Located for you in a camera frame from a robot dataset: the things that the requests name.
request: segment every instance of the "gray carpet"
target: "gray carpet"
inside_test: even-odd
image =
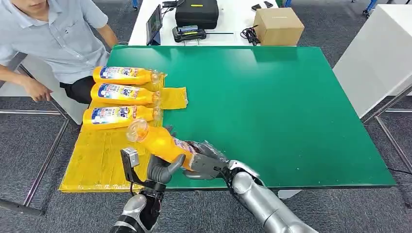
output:
[[[137,13],[127,0],[97,0],[109,15],[120,40],[131,34]],[[293,0],[292,7],[305,25],[302,46],[320,46],[333,66],[365,22],[367,1]],[[399,106],[412,108],[406,98]],[[0,109],[49,110],[29,98],[0,99]],[[383,117],[407,154],[411,115]],[[59,116],[0,115],[0,198],[23,202],[63,119]],[[388,166],[406,169],[375,121],[366,126]],[[47,214],[32,217],[0,209],[2,233],[102,233],[114,224],[127,193],[64,194],[56,190],[69,162],[78,127],[69,125],[47,171],[33,206]],[[326,233],[412,232],[411,176],[393,173],[398,187],[390,189],[304,190],[285,201],[302,220]],[[160,233],[259,233],[262,228],[226,191],[167,192],[160,217]]]

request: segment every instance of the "metal table leg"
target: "metal table leg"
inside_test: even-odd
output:
[[[379,125],[385,132],[386,136],[389,138],[389,141],[392,143],[393,147],[395,148],[396,152],[399,154],[400,158],[402,159],[405,166],[408,168],[409,172],[412,172],[412,164],[409,159],[406,157],[405,153],[403,152],[402,148],[398,145],[395,138],[392,136],[391,132],[386,127],[385,123],[383,123],[382,119],[379,116],[376,116],[375,119],[378,121]]]
[[[364,16],[369,17],[369,12],[370,12],[371,9],[376,5],[377,1],[378,1],[378,0],[371,0],[371,2],[369,3],[368,7],[362,11],[362,14],[363,14]]]
[[[40,181],[42,180],[42,178],[44,176],[44,173],[46,172],[47,166],[49,166],[50,161],[53,158],[54,152],[56,151],[56,148],[60,143],[60,139],[62,138],[63,133],[64,133],[68,123],[69,123],[69,120],[66,119],[63,122],[62,127],[60,127],[60,131],[57,134],[57,137],[55,138],[55,140],[53,142],[53,145],[51,146],[51,148],[49,150],[49,153],[46,156],[46,160],[44,161],[43,166],[41,166],[41,169],[40,169],[39,173],[37,174],[37,177],[34,180],[34,182],[32,184],[32,187],[29,190],[29,194],[27,194],[26,200],[24,200],[24,206],[28,207],[30,205],[30,202],[32,202],[33,196],[34,196],[34,194],[35,194],[35,192],[36,192],[36,190],[37,190],[37,188],[40,184]]]
[[[393,99],[391,99],[388,103],[386,103],[381,108],[379,108],[370,117],[368,117],[366,120],[364,120],[363,123],[366,124],[370,119],[381,115],[383,112],[388,110],[390,107],[392,107],[399,100],[401,100],[403,97],[407,96],[411,92],[412,92],[412,84],[410,84],[408,87],[406,87],[403,91],[401,91],[397,96],[395,96]]]
[[[132,7],[135,11],[137,11],[137,0],[132,0]]]
[[[11,211],[16,211],[22,214],[33,215],[33,216],[43,215],[42,210],[20,205],[20,204],[17,204],[17,203],[8,201],[8,200],[3,200],[3,199],[0,199],[0,208],[4,208],[7,210],[11,210]]]
[[[412,113],[412,109],[405,108],[390,108],[385,111],[386,113]]]
[[[284,7],[290,7],[292,4],[292,0],[286,0]]]
[[[16,67],[18,68],[19,72],[21,73],[26,73],[29,77],[33,76],[24,68],[24,66],[20,65],[20,62],[16,62],[16,65],[14,67],[11,67],[12,70],[16,69]],[[47,156],[46,159],[39,171],[39,173],[37,174],[37,177],[35,178],[32,187],[29,190],[29,193],[27,194],[27,197],[24,201],[23,204],[18,204],[12,201],[8,201],[8,200],[3,200],[0,199],[0,208],[5,208],[11,211],[16,211],[16,212],[20,212],[20,213],[24,213],[24,214],[28,214],[28,215],[33,215],[33,216],[40,216],[42,215],[44,212],[43,210],[39,210],[39,209],[35,209],[30,207],[30,203],[32,202],[32,199],[37,191],[37,188],[40,185],[41,180],[43,179],[44,174],[46,173],[47,167],[49,166],[50,162],[52,161],[52,158],[54,156],[54,152],[57,149],[57,146],[60,143],[60,140],[63,136],[63,133],[67,127],[67,125],[69,124],[70,121],[70,117],[68,116],[68,114],[54,101],[52,100],[52,105],[56,108],[56,111],[53,110],[48,110],[48,111],[37,111],[37,110],[0,110],[0,114],[24,114],[24,115],[47,115],[47,116],[53,116],[53,115],[61,115],[64,117],[64,122],[63,125],[60,127],[60,131],[57,134]]]

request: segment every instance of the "light blue shirt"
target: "light blue shirt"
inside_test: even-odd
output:
[[[107,24],[107,16],[92,0],[48,0],[49,21],[31,18],[10,0],[0,0],[0,64],[7,66],[17,52],[48,63],[62,83],[92,74],[109,57],[90,26]]]

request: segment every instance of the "black case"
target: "black case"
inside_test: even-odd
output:
[[[178,27],[197,25],[200,29],[215,29],[219,18],[216,0],[184,0],[176,8]]]

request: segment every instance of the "man's hand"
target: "man's hand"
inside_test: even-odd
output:
[[[21,84],[34,101],[47,100],[50,101],[52,98],[49,90],[45,85],[39,83],[37,80],[28,78],[25,82]]]

